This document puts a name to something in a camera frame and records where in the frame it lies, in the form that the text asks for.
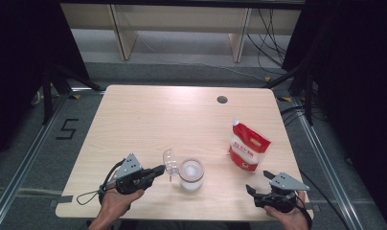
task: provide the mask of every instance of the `floor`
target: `floor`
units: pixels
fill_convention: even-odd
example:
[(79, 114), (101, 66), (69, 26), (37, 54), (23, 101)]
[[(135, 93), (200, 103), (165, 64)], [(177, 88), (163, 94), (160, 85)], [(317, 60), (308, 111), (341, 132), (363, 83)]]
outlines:
[[(268, 76), (276, 78), (285, 72), (275, 63), (280, 63), (276, 51), (265, 48), (275, 61), (271, 61), (265, 55), (259, 56), (259, 51), (248, 38), (240, 63), (234, 63), (227, 34), (139, 32), (133, 53), (127, 61), (120, 60), (113, 32), (73, 30), (73, 35), (88, 71), (103, 84), (118, 80), (105, 79), (104, 75), (99, 79), (97, 76), (101, 73), (102, 66), (110, 68), (110, 71), (114, 68), (144, 68), (149, 65), (164, 65), (161, 66), (163, 69), (187, 66), (193, 71), (207, 71), (206, 73), (210, 75), (226, 71), (226, 75), (234, 74), (243, 80), (249, 78), (262, 83), (265, 83)], [(262, 36), (251, 34), (251, 37), (261, 44)], [(285, 49), (290, 36), (275, 38), (276, 43)], [(271, 47), (275, 45), (271, 41), (268, 44)], [(264, 69), (262, 76), (257, 73), (260, 69)], [(283, 101), (278, 102), (281, 111), (302, 105), (302, 98), (292, 99), (292, 102), (285, 101), (288, 97), (286, 89), (289, 84), (290, 80), (274, 89), (277, 98), (283, 98)], [(77, 88), (82, 87), (76, 83), (74, 85)], [(0, 155), (0, 197), (3, 197), (4, 188), (12, 187), (14, 182), (17, 186), (16, 192), (11, 194), (15, 200), (8, 204), (10, 208), (0, 213), (0, 229), (84, 227), (87, 219), (61, 219), (57, 218), (54, 212), (66, 178), (72, 169), (66, 166), (67, 162), (75, 162), (77, 159), (77, 150), (80, 149), (82, 138), (93, 120), (93, 112), (82, 113), (82, 111), (96, 111), (102, 98), (102, 94), (88, 91), (80, 94), (82, 104), (78, 104), (77, 100), (65, 99), (65, 102), (61, 102), (59, 97), (54, 99), (55, 105), (60, 106), (60, 112), (51, 130), (44, 130), (45, 132), (39, 122), (43, 117), (43, 108), (35, 106), (11, 140), (11, 147)], [(345, 161), (347, 154), (336, 140), (323, 111), (313, 110), (314, 126), (307, 124), (302, 110), (288, 111), (283, 114), (288, 137), (298, 165), (305, 173), (304, 182), (313, 184), (310, 186), (312, 190), (308, 193), (311, 208), (315, 213), (313, 229), (387, 229), (385, 221), (365, 190), (353, 165)], [(80, 119), (82, 124), (77, 133), (82, 135), (76, 135), (68, 145), (57, 145), (56, 137), (57, 133), (60, 133), (60, 124), (67, 118), (79, 116), (82, 118)], [(46, 138), (42, 139), (40, 135), (45, 135)], [(33, 145), (36, 139), (43, 140), (40, 147)], [(42, 151), (35, 154), (34, 159), (30, 158), (29, 152), (32, 150), (38, 152), (38, 148)], [(57, 155), (62, 152), (66, 153), (58, 157)], [(27, 168), (23, 168), (23, 162), (26, 160)], [(17, 182), (19, 177), (23, 177), (22, 182)], [(322, 194), (326, 194), (328, 198), (325, 199)], [(275, 221), (254, 222), (251, 223), (251, 227), (253, 230), (282, 229)]]

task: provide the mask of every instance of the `wrist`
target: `wrist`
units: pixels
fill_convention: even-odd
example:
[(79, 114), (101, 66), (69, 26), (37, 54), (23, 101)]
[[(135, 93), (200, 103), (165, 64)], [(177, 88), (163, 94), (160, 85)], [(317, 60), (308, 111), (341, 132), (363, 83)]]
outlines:
[(88, 230), (106, 230), (109, 229), (111, 223), (98, 215), (89, 225)]

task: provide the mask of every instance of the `aluminum rail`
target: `aluminum rail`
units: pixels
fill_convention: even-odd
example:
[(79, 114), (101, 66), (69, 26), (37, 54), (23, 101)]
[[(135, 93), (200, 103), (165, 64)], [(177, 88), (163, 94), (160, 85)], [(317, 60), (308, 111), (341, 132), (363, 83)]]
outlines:
[[(299, 98), (293, 98), (293, 102), (296, 106), (302, 106)], [(340, 210), (343, 213), (346, 223), (348, 224), (350, 229), (364, 229), (361, 224), (361, 220), (358, 217), (354, 205), (349, 199), (349, 196), (344, 189), (343, 185), (340, 182), (339, 177), (337, 176), (331, 162), (326, 155), (325, 149), (323, 148), (313, 126), (310, 126), (305, 116), (301, 111), (298, 111), (298, 115), (301, 119), (302, 126), (304, 127), (304, 131), (307, 134), (307, 138), (309, 139), (313, 150), (317, 156), (319, 164), (322, 167), (322, 170), (325, 174), (326, 179), (329, 182), (330, 188), (333, 191), (334, 197), (336, 198)]]
[(37, 136), (35, 137), (29, 150), (27, 151), (26, 156), (23, 158), (20, 166), (18, 167), (13, 178), (11, 179), (11, 182), (6, 187), (3, 194), (0, 196), (0, 224), (2, 223), (2, 220), (5, 217), (6, 213), (11, 208), (11, 204), (13, 203), (14, 198), (18, 193), (18, 190), (23, 184), (36, 157), (38, 156), (40, 149), (42, 148), (45, 140), (47, 139), (48, 134), (56, 121), (57, 114), (62, 108), (62, 106), (65, 104), (67, 97), (68, 95), (61, 95), (58, 97), (57, 102), (54, 106), (55, 112), (52, 114), (50, 120), (45, 125), (43, 125), (40, 131), (37, 133)]

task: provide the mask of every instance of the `snack bag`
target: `snack bag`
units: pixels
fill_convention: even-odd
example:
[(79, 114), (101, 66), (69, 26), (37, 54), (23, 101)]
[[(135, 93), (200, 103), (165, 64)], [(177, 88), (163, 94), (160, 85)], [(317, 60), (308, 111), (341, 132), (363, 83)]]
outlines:
[(270, 141), (240, 123), (238, 119), (233, 119), (233, 137), (229, 152), (240, 168), (255, 171), (270, 144)]

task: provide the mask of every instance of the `gray carpet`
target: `gray carpet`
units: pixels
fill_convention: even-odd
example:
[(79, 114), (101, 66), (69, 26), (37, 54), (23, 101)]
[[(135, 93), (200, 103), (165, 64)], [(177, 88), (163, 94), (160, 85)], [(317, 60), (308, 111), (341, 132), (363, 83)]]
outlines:
[[(226, 69), (207, 66), (185, 65), (145, 65), (145, 64), (105, 64), (86, 63), (91, 80), (101, 86), (109, 84), (151, 84), (151, 85), (195, 85), (195, 86), (224, 86), (224, 87), (261, 87), (265, 82), (260, 79), (279, 75), (266, 73), (260, 68), (232, 68), (245, 73), (240, 75)], [(82, 86), (70, 80), (74, 87)], [(286, 81), (274, 89), (277, 97), (288, 96), (287, 88), (290, 81)], [(75, 164), (82, 142), (90, 127), (102, 95), (82, 94), (79, 99), (68, 99), (59, 111), (53, 129), (37, 156), (21, 191), (8, 211), (0, 229), (79, 229), (86, 219), (58, 218), (55, 215), (54, 202), (64, 189), (66, 180)], [(281, 111), (292, 107), (293, 103), (279, 102)], [(370, 195), (361, 183), (353, 165), (344, 161), (346, 153), (336, 140), (321, 109), (313, 109), (314, 128), (327, 152), (331, 163), (335, 167), (343, 186), (350, 196), (365, 229), (387, 229), (381, 214), (371, 200)], [(286, 130), (291, 142), (300, 170), (305, 172), (321, 191), (332, 201), (338, 209), (330, 186), (317, 161), (313, 148), (305, 135), (304, 129), (296, 118), (296, 114), (285, 114)], [(67, 119), (78, 119), (67, 124), (75, 128), (72, 139), (59, 140), (57, 137), (68, 137), (69, 133), (61, 131)], [(0, 154), (0, 194), (5, 188), (15, 170), (29, 149), (33, 139), (41, 127), (43, 120), (43, 104), (37, 104), (22, 121), (21, 127), (11, 139), (11, 145)], [(345, 229), (340, 218), (334, 213), (322, 195), (310, 185), (308, 193), (315, 207), (313, 229)], [(276, 222), (251, 223), (253, 230), (282, 229)]]

